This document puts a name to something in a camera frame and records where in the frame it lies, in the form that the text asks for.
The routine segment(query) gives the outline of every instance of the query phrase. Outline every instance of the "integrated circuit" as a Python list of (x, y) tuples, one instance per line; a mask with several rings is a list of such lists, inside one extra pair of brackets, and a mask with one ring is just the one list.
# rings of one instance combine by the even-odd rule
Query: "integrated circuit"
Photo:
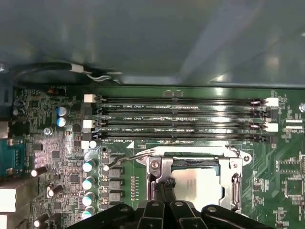
[(53, 150), (52, 151), (52, 158), (53, 159), (58, 159), (60, 158), (60, 152), (58, 150)]
[(33, 144), (33, 150), (42, 151), (43, 150), (43, 144), (41, 144), (41, 143)]
[(30, 102), (30, 108), (38, 108), (39, 107), (39, 101), (37, 100), (32, 100)]
[(304, 194), (304, 180), (288, 178), (286, 180), (285, 195), (286, 197), (297, 197)]
[(74, 147), (81, 147), (81, 141), (74, 141)]
[(113, 168), (108, 171), (109, 177), (121, 177), (122, 176), (122, 168)]
[(54, 209), (61, 209), (61, 202), (55, 202)]
[(79, 175), (77, 175), (77, 174), (70, 175), (70, 182), (72, 182), (72, 183), (79, 183), (80, 182)]
[(72, 127), (72, 131), (73, 131), (73, 132), (76, 132), (76, 133), (81, 132), (81, 125), (79, 125), (79, 124), (74, 124), (73, 127)]

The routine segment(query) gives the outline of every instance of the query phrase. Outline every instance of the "cable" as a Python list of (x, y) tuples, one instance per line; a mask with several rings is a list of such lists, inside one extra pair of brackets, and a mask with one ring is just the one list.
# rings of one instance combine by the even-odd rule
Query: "cable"
[(109, 71), (105, 69), (91, 68), (89, 66), (73, 64), (73, 63), (63, 63), (63, 62), (49, 62), (49, 63), (33, 63), (28, 65), (14, 66), (10, 68), (10, 73), (12, 75), (13, 82), (18, 84), (20, 78), (25, 74), (37, 73), (48, 70), (65, 70), (74, 73), (86, 74), (90, 79), (95, 82), (103, 82), (105, 80), (112, 80), (118, 84), (121, 84), (119, 80), (113, 79), (109, 74), (122, 74), (121, 72)]

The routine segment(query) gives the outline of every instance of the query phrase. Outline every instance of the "capacitor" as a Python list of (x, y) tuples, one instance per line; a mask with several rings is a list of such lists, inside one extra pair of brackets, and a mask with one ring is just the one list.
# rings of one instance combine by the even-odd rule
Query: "capacitor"
[(25, 111), (23, 109), (14, 109), (13, 115), (14, 116), (23, 116), (23, 115), (25, 115)]
[(82, 182), (82, 187), (85, 190), (89, 190), (92, 188), (92, 186), (95, 184), (95, 179), (94, 177), (87, 177), (83, 182)]
[(54, 188), (52, 188), (48, 191), (48, 195), (50, 197), (53, 197), (55, 194), (61, 192), (62, 190), (63, 190), (63, 186), (62, 185), (57, 185), (57, 186), (55, 186)]
[(24, 105), (25, 105), (25, 102), (21, 99), (16, 99), (14, 101), (14, 106), (15, 107), (22, 108), (22, 107), (24, 107)]
[(95, 167), (95, 165), (96, 165), (95, 161), (89, 159), (82, 165), (82, 169), (85, 172), (90, 172)]
[(96, 146), (97, 146), (96, 141), (90, 141), (90, 142), (89, 142), (89, 147), (90, 147), (90, 148), (95, 148)]
[(57, 126), (59, 126), (59, 127), (65, 127), (65, 126), (68, 126), (69, 125), (69, 120), (68, 120), (68, 118), (66, 118), (66, 117), (59, 117), (58, 119), (57, 119)]
[(33, 169), (30, 173), (30, 175), (32, 177), (37, 177), (37, 176), (40, 176), (41, 174), (44, 174), (46, 173), (48, 170), (46, 168), (46, 166), (42, 166), (42, 167), (39, 167), (39, 168), (36, 168), (36, 169)]
[(87, 192), (86, 195), (82, 198), (82, 204), (86, 207), (90, 206), (94, 201), (95, 194), (93, 192)]
[(48, 213), (43, 213), (41, 216), (39, 216), (35, 221), (34, 221), (34, 226), (37, 228), (40, 228), (40, 226), (43, 225), (43, 223), (49, 219), (49, 214)]
[(43, 129), (43, 134), (44, 135), (52, 135), (53, 134), (53, 129), (51, 127), (46, 127)]
[(91, 216), (93, 216), (95, 213), (95, 208), (92, 207), (92, 206), (88, 206), (85, 208), (85, 210), (83, 211), (83, 213), (81, 214), (81, 218), (84, 220), (84, 219), (87, 219)]
[(68, 115), (70, 113), (70, 110), (67, 107), (60, 106), (56, 109), (56, 113), (58, 116), (62, 117)]

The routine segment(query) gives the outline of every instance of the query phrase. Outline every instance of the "aluminum electrolytic capacitor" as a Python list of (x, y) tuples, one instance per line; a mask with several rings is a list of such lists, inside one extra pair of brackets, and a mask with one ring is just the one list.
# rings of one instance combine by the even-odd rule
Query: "aluminum electrolytic capacitor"
[(81, 218), (84, 220), (84, 219), (87, 219), (87, 218), (93, 216), (94, 214), (95, 214), (95, 208), (92, 206), (88, 206), (85, 208), (85, 210), (81, 214)]
[(92, 186), (95, 184), (95, 179), (94, 177), (87, 177), (83, 182), (82, 182), (82, 187), (85, 190), (89, 190), (92, 188)]
[(70, 124), (70, 121), (69, 121), (69, 119), (67, 117), (59, 117), (57, 119), (56, 124), (59, 127), (65, 127), (65, 126), (68, 126)]
[(39, 168), (36, 168), (36, 169), (33, 169), (30, 173), (30, 175), (32, 177), (37, 177), (37, 176), (40, 176), (41, 174), (44, 174), (46, 173), (48, 170), (46, 168), (46, 166), (42, 166), (42, 167), (39, 167)]
[(49, 219), (49, 214), (48, 213), (43, 213), (41, 216), (39, 216), (35, 221), (34, 221), (34, 226), (37, 228), (40, 228), (40, 226)]
[(48, 191), (48, 195), (49, 195), (49, 197), (53, 197), (57, 193), (60, 193), (62, 190), (63, 190), (63, 186), (62, 185), (57, 185), (57, 186), (55, 186), (54, 188), (52, 188), (51, 190)]
[(96, 165), (95, 161), (93, 161), (92, 159), (89, 159), (82, 165), (82, 169), (85, 172), (90, 172), (91, 170), (94, 169), (95, 165)]
[(82, 198), (82, 204), (86, 207), (90, 206), (94, 201), (95, 194), (93, 192), (87, 192), (86, 195)]
[(59, 117), (68, 115), (70, 113), (70, 110), (67, 107), (60, 106), (56, 109), (56, 113)]

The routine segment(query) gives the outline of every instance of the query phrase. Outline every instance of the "microchip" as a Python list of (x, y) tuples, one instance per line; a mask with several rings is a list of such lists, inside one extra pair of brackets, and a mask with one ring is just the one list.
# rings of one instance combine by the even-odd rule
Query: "microchip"
[(83, 115), (93, 115), (92, 107), (86, 107), (83, 109)]
[(91, 133), (83, 133), (81, 139), (83, 141), (92, 141), (92, 134)]
[(9, 137), (23, 136), (30, 134), (30, 122), (14, 121), (9, 122)]
[(73, 104), (72, 107), (71, 107), (71, 110), (80, 111), (81, 110), (81, 104)]
[(110, 169), (109, 170), (109, 177), (121, 177), (121, 169)]
[(74, 145), (74, 147), (81, 147), (81, 142), (80, 141), (74, 141), (73, 145)]
[(109, 186), (109, 182), (108, 181), (101, 181), (100, 186)]
[(109, 158), (102, 158), (103, 164), (109, 164)]
[(254, 191), (259, 191), (259, 190), (261, 190), (261, 187), (259, 185), (254, 185), (253, 190)]
[(101, 197), (102, 197), (102, 198), (108, 198), (108, 197), (109, 197), (109, 193), (108, 193), (108, 192), (102, 193), (102, 194), (101, 194)]
[(278, 118), (278, 110), (270, 110), (270, 118), (277, 119)]
[(79, 177), (77, 174), (75, 174), (75, 175), (70, 175), (70, 181), (71, 181), (72, 183), (79, 183), (79, 182), (80, 182), (80, 177)]
[(30, 107), (31, 107), (31, 108), (37, 108), (37, 107), (39, 107), (39, 102), (36, 101), (36, 100), (31, 101), (31, 102), (30, 102)]
[(101, 209), (108, 209), (109, 205), (108, 204), (101, 204)]
[(117, 157), (118, 157), (118, 156), (111, 156), (111, 157), (109, 158), (109, 163), (112, 163)]
[(53, 175), (53, 179), (54, 180), (59, 180), (61, 178), (61, 175), (60, 174), (55, 174)]
[(37, 143), (37, 144), (33, 144), (33, 150), (43, 150), (43, 144), (41, 143)]
[(286, 180), (286, 195), (289, 197), (303, 195), (304, 181), (299, 180)]
[(102, 169), (102, 170), (101, 170), (101, 174), (102, 174), (102, 175), (108, 175), (108, 174), (109, 174), (109, 170), (108, 170), (108, 171), (105, 171), (104, 169)]
[(61, 209), (61, 203), (60, 202), (55, 202), (54, 203), (54, 209)]
[(73, 125), (73, 128), (72, 128), (72, 131), (73, 131), (73, 132), (77, 132), (77, 133), (81, 132), (81, 125), (79, 125), (79, 124), (74, 124), (74, 125)]
[(277, 144), (278, 137), (277, 136), (270, 136), (269, 137), (269, 142), (270, 142), (270, 144)]
[(121, 201), (122, 192), (120, 190), (111, 190), (109, 193), (109, 201)]
[(109, 181), (109, 189), (120, 189), (121, 181)]
[(58, 150), (53, 150), (52, 151), (52, 158), (53, 159), (56, 159), (56, 158), (59, 158), (60, 157), (60, 153)]

